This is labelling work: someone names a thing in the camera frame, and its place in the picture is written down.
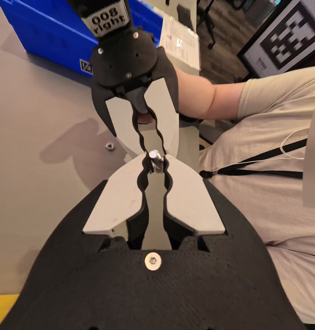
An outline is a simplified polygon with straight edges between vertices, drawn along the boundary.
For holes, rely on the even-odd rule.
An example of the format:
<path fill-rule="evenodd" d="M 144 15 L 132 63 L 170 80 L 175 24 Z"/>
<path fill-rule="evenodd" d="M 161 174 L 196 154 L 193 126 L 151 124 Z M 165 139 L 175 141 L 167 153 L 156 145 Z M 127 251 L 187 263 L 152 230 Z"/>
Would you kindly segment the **person in beige shirt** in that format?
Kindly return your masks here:
<path fill-rule="evenodd" d="M 217 170 L 308 137 L 315 109 L 315 67 L 248 80 L 237 117 L 200 157 Z M 315 324 L 315 209 L 305 208 L 302 180 L 253 174 L 214 175 L 209 181 L 247 218 L 274 262 L 303 323 Z"/>

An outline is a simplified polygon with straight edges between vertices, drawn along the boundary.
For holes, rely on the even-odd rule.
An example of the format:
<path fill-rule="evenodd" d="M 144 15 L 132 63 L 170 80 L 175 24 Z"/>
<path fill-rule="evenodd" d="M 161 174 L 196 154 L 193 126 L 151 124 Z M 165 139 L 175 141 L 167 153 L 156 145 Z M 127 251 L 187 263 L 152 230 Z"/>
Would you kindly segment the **blue plastic bin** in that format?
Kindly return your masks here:
<path fill-rule="evenodd" d="M 158 48 L 163 18 L 140 1 L 128 1 L 135 27 L 154 36 Z M 90 58 L 98 40 L 67 1 L 0 1 L 27 52 L 93 77 Z"/>

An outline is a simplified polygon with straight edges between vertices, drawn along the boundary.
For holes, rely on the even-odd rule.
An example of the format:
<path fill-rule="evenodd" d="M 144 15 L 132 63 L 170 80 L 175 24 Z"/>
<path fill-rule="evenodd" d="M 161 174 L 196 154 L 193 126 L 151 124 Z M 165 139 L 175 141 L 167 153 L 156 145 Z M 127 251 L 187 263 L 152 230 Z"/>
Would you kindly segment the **black white tag sign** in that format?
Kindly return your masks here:
<path fill-rule="evenodd" d="M 315 0 L 281 1 L 237 56 L 255 78 L 312 66 Z"/>

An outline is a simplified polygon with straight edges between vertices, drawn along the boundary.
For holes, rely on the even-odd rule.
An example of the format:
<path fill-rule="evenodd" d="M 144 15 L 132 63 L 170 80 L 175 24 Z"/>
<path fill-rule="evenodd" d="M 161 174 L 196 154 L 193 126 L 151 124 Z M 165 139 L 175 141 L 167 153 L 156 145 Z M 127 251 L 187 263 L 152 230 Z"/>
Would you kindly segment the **silver hex bolt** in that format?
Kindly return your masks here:
<path fill-rule="evenodd" d="M 158 150 L 151 150 L 149 152 L 149 158 L 155 173 L 164 173 L 164 158 L 161 157 Z"/>

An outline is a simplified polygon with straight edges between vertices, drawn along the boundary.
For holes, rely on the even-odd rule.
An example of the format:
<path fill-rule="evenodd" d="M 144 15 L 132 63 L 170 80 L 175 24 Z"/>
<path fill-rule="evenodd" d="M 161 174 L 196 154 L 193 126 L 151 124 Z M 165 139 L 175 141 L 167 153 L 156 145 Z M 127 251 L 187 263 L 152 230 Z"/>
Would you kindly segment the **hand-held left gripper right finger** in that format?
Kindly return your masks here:
<path fill-rule="evenodd" d="M 203 178 L 172 155 L 164 157 L 164 214 L 194 236 L 219 235 L 225 226 Z"/>

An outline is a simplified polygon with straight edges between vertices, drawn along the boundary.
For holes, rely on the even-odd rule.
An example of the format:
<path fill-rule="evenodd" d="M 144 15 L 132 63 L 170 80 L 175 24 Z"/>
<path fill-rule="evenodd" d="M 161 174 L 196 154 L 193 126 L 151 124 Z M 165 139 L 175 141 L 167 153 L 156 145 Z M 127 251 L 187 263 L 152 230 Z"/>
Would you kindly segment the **black wheeled chair base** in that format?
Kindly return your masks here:
<path fill-rule="evenodd" d="M 249 1 L 196 1 L 197 33 L 212 50 L 217 43 L 238 52 L 254 32 L 246 21 L 244 6 Z"/>

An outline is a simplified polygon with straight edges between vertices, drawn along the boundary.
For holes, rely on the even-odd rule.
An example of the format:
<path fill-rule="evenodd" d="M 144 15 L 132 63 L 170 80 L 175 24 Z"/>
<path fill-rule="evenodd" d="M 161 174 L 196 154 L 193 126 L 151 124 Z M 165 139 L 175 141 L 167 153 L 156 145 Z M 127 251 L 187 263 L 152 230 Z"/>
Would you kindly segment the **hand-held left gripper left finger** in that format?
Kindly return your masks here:
<path fill-rule="evenodd" d="M 150 159 L 147 153 L 137 156 L 108 179 L 86 224 L 85 234 L 122 236 L 135 241 L 148 226 L 148 187 Z"/>

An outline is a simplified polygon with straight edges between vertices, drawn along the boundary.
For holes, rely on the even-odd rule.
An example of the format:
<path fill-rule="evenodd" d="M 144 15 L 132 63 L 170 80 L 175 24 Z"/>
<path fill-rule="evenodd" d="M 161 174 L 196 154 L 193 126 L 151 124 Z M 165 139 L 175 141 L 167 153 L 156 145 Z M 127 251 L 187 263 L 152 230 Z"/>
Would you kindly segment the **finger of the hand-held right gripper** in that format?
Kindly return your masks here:
<path fill-rule="evenodd" d="M 173 105 L 165 78 L 159 78 L 149 85 L 144 100 L 154 115 L 164 153 L 176 158 L 179 149 L 179 114 Z"/>
<path fill-rule="evenodd" d="M 116 139 L 131 157 L 136 158 L 146 151 L 141 145 L 141 134 L 133 123 L 133 108 L 128 100 L 113 97 L 106 101 L 107 109 L 116 133 Z"/>

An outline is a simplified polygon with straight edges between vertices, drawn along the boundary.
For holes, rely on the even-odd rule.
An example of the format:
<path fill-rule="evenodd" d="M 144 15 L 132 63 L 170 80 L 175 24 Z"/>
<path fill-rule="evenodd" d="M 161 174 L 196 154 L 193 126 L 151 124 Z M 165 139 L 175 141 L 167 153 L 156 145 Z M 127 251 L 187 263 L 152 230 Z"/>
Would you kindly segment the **yellow plastic bin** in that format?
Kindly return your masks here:
<path fill-rule="evenodd" d="M 19 294 L 0 295 L 0 324 L 14 306 Z"/>

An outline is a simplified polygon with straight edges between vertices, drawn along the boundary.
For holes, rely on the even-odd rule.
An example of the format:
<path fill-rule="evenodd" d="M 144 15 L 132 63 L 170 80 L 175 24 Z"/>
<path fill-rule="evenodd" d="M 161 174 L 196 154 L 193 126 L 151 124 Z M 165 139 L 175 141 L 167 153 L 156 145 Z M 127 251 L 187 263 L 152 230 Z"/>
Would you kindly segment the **illustrated instruction sheet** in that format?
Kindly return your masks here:
<path fill-rule="evenodd" d="M 201 65 L 198 35 L 166 13 L 163 14 L 159 46 L 164 48 L 175 67 L 199 76 Z"/>

